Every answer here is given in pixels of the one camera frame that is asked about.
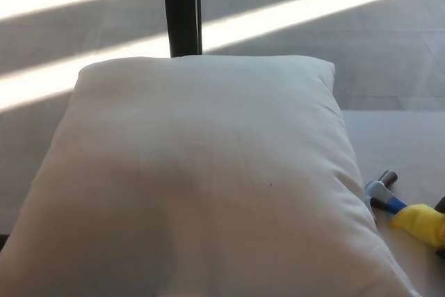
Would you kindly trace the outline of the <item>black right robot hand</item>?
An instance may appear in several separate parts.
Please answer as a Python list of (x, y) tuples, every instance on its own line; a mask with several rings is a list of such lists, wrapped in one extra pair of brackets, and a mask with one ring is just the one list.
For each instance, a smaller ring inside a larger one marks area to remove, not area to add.
[[(445, 214), (445, 197), (443, 197), (435, 206), (435, 210), (439, 213)], [(440, 259), (445, 259), (445, 247), (440, 246), (436, 250), (436, 256), (438, 256)]]

